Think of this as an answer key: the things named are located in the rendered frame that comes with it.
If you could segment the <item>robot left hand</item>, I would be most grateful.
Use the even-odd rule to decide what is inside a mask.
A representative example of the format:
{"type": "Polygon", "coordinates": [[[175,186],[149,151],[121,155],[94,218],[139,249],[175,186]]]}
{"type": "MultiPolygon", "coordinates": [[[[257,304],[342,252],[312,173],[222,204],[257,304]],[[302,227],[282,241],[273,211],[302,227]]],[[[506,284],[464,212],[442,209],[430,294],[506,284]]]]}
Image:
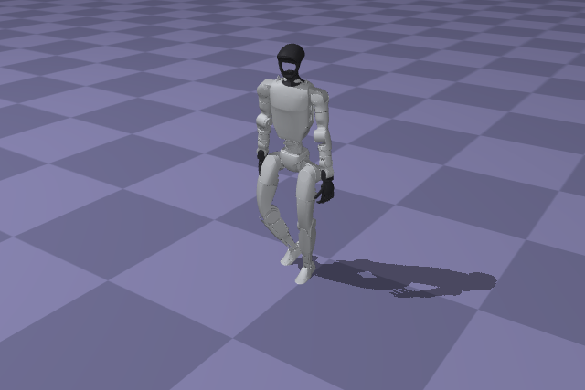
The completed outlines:
{"type": "Polygon", "coordinates": [[[321,190],[314,197],[314,199],[316,199],[316,198],[318,198],[318,196],[320,194],[322,194],[321,200],[316,202],[318,204],[321,204],[321,203],[323,204],[323,203],[329,201],[330,199],[334,198],[334,185],[332,183],[332,181],[334,180],[334,177],[330,177],[330,178],[326,179],[325,170],[322,170],[321,171],[321,180],[323,181],[323,183],[321,185],[321,190]]]}

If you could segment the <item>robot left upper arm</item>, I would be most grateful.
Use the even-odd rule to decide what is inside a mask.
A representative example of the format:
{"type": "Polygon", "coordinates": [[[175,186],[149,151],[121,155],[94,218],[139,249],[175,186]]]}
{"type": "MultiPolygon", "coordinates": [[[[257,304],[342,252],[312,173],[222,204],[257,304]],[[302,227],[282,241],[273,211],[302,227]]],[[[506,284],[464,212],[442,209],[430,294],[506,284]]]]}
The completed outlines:
{"type": "Polygon", "coordinates": [[[314,130],[314,141],[325,142],[324,133],[325,130],[328,130],[329,122],[329,95],[325,90],[310,87],[309,97],[311,103],[314,105],[315,120],[317,123],[317,129],[314,130]]]}

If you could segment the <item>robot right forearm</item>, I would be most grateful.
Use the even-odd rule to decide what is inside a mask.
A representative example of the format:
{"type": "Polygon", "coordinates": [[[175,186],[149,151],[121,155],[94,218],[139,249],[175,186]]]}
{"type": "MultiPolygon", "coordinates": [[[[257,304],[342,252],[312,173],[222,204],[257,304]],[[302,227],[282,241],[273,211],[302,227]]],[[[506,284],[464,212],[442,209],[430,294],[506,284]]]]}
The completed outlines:
{"type": "Polygon", "coordinates": [[[258,149],[257,149],[257,154],[258,154],[258,150],[263,150],[264,151],[264,157],[265,157],[268,154],[268,152],[269,152],[269,142],[270,142],[271,128],[264,129],[264,128],[262,128],[259,125],[257,125],[257,128],[258,128],[258,149]]]}

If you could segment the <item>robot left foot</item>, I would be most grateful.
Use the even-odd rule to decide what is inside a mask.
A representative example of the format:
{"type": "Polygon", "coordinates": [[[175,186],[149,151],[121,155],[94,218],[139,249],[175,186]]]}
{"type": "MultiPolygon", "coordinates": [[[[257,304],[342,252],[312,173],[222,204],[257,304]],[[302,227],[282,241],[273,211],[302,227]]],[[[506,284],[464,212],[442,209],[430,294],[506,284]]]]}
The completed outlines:
{"type": "Polygon", "coordinates": [[[311,278],[312,273],[315,271],[315,264],[312,261],[312,266],[308,269],[308,264],[306,264],[306,267],[302,267],[300,273],[298,274],[298,276],[295,279],[295,283],[297,284],[304,284],[305,282],[307,282],[309,280],[309,278],[311,278]]]}

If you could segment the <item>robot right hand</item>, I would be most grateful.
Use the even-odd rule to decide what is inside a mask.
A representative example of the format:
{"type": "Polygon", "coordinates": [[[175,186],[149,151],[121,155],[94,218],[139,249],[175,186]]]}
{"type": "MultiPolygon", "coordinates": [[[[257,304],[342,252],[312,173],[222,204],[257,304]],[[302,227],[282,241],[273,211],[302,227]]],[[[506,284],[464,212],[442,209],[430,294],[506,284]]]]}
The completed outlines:
{"type": "Polygon", "coordinates": [[[258,150],[257,158],[259,159],[259,175],[260,176],[261,176],[261,166],[262,166],[262,163],[263,163],[265,157],[264,157],[264,151],[263,150],[258,150]]]}

